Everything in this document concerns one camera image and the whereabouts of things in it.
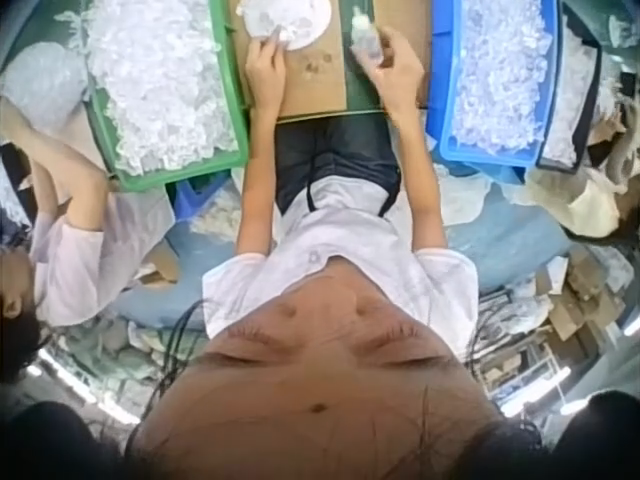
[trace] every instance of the white t-shirt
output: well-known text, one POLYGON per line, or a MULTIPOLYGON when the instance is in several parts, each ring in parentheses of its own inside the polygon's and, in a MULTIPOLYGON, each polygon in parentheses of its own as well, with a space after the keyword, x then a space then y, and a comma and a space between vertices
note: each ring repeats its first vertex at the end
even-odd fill
POLYGON ((36 315, 52 326, 94 317, 129 284, 175 217, 163 188, 109 194, 103 232, 39 214, 33 231, 36 315))
POLYGON ((306 191, 296 197, 283 217, 285 235, 269 256, 239 255, 204 275, 208 336, 340 256, 464 356, 478 318, 478 275, 471 260, 445 249, 411 252, 391 223, 377 216, 387 193, 374 183, 326 177, 313 184, 312 197, 315 212, 307 208, 306 191))

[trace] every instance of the eyebrow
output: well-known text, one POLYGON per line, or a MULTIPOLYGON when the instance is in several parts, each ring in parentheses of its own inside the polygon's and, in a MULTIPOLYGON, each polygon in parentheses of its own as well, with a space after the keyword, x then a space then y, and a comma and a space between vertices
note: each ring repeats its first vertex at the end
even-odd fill
MULTIPOLYGON (((207 352, 189 362, 189 366, 208 366, 217 368, 267 368, 274 363, 257 360, 245 360, 218 352, 207 352)), ((361 365, 362 368, 374 370, 424 370, 426 372, 447 372, 459 366, 455 357, 427 357, 407 360, 404 362, 386 363, 383 365, 361 365)))
POLYGON ((190 367, 208 366, 217 368, 256 368, 272 367, 272 362, 266 363, 259 360, 247 360, 244 358, 225 355, 218 352, 206 352, 189 362, 190 367))
POLYGON ((404 362, 385 363, 384 365, 372 365, 370 368, 385 370, 425 370, 427 372, 447 372, 458 368, 460 362, 451 357, 427 357, 406 360, 404 362))

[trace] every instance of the person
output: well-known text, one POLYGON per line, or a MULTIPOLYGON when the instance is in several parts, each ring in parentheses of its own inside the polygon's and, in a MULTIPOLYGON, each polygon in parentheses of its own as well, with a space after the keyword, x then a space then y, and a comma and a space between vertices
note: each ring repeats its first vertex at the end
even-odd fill
POLYGON ((425 71, 383 28, 379 68, 354 52, 383 115, 276 128, 285 53, 254 40, 251 157, 235 256, 203 278, 205 352, 132 441, 181 478, 386 478, 451 469, 501 421, 460 362, 477 320, 474 264, 447 249, 416 105, 425 71), (412 246, 384 215, 401 172, 412 246), (284 237, 272 249, 274 202, 284 237), (421 449, 429 443, 428 466, 421 449))
MULTIPOLYGON (((104 170, 33 129, 6 98, 0 99, 0 136, 28 157, 38 207, 30 251, 0 251, 0 381, 11 382, 45 340, 39 323, 70 326, 93 318, 130 285, 145 258, 154 257, 175 217, 164 189, 113 192, 104 170), (54 181, 71 197, 62 207, 54 181)), ((174 266, 165 268, 173 282, 174 266)))

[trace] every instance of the plastic bin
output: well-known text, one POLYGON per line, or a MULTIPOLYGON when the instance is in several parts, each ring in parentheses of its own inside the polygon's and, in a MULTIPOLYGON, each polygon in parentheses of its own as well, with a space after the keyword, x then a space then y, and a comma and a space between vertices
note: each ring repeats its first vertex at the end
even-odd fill
MULTIPOLYGON (((503 150, 492 155, 471 145, 459 144, 451 134, 453 111, 460 75, 462 2, 473 0, 433 0, 432 72, 429 93, 429 115, 426 131, 438 140, 442 158, 453 162, 484 163, 512 167, 533 167, 540 157, 544 142, 514 152, 503 150)), ((548 132, 557 81, 559 44, 561 42, 560 6, 558 0, 542 0, 542 16, 546 30, 553 35, 547 53, 549 69, 541 84, 540 100, 535 116, 548 132)))
POLYGON ((173 211, 176 222, 183 222, 198 215, 202 207, 229 181, 231 172, 227 170, 207 177, 204 188, 198 188, 200 178, 182 180, 175 184, 173 211))
POLYGON ((214 37, 222 47, 218 52, 218 59, 233 129, 238 140, 238 150, 235 152, 217 151, 212 158, 191 164, 181 170, 158 170, 143 175, 130 175, 115 166, 119 156, 116 150, 118 134, 115 126, 104 113, 109 97, 102 89, 94 90, 91 95, 93 108, 90 109, 92 112, 89 115, 94 136, 105 162, 111 171, 118 176, 125 190, 143 191, 199 175, 241 167, 246 164, 249 158, 249 139, 242 109, 242 89, 236 70, 237 62, 233 43, 230 38, 231 29, 226 22, 229 13, 228 4, 225 0, 209 0, 209 6, 214 37))
MULTIPOLYGON (((600 87, 600 76, 602 73, 602 46, 598 43, 593 36, 589 28, 582 21, 582 19, 576 15, 576 13, 567 4, 562 5, 563 15, 568 18, 567 26, 574 33, 574 35, 582 38, 582 43, 597 51, 596 65, 593 72, 593 79, 589 86, 589 91, 582 107, 582 113, 572 136, 573 148, 576 151, 577 160, 576 163, 569 167, 563 163, 557 162, 550 158, 544 157, 543 152, 538 159, 537 167, 543 170, 551 170, 556 172, 575 174, 582 165, 584 160, 584 153, 587 149, 587 143, 589 141, 589 134, 591 133, 591 122, 595 115, 596 103, 598 102, 598 89, 600 87)), ((562 75, 561 69, 558 70, 558 78, 562 75)), ((551 111, 551 117, 549 123, 552 123, 553 116, 555 114, 555 105, 551 111)))

